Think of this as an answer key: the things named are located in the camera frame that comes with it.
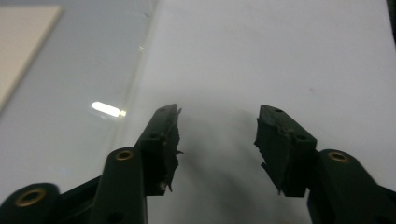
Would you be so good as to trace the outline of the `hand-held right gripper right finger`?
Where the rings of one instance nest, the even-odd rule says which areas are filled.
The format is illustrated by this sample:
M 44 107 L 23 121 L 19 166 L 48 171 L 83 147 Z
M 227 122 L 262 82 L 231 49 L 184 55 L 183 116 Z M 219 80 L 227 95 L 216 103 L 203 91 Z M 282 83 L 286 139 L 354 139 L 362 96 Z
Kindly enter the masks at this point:
M 283 110 L 260 107 L 254 145 L 287 197 L 306 196 L 313 224 L 396 224 L 396 192 L 378 185 L 353 156 L 316 150 L 317 139 Z

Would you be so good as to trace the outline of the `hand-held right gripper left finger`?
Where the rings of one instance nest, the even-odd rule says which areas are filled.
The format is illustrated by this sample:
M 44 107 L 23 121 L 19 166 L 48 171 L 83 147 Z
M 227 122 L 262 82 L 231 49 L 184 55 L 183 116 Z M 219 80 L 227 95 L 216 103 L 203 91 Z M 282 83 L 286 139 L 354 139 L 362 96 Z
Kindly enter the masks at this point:
M 148 224 L 147 197 L 163 196 L 178 167 L 176 104 L 155 111 L 133 147 L 106 158 L 90 224 Z

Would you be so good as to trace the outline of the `clear acrylic photo frame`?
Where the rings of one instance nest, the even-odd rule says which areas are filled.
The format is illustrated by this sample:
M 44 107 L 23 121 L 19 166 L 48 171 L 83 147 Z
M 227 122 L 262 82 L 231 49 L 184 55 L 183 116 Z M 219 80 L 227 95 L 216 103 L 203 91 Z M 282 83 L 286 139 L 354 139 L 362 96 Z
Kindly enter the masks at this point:
M 49 38 L 0 111 L 0 203 L 33 183 L 68 191 L 113 150 L 159 0 L 0 0 L 62 8 Z

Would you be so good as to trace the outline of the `painting print paper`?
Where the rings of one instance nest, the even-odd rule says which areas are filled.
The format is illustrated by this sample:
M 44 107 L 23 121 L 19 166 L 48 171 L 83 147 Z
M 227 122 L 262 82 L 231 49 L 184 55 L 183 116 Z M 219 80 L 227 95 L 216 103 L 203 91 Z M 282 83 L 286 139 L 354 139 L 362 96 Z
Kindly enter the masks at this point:
M 0 6 L 0 112 L 62 12 L 58 5 Z

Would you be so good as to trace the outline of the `white table mat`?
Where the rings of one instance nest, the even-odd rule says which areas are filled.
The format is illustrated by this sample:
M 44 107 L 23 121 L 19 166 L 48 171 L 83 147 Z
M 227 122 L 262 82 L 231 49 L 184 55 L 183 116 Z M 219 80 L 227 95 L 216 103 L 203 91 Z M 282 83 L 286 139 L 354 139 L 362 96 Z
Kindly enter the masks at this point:
M 120 143 L 153 112 L 181 113 L 172 188 L 149 224 L 310 224 L 255 147 L 262 105 L 396 189 L 396 48 L 387 0 L 163 0 Z

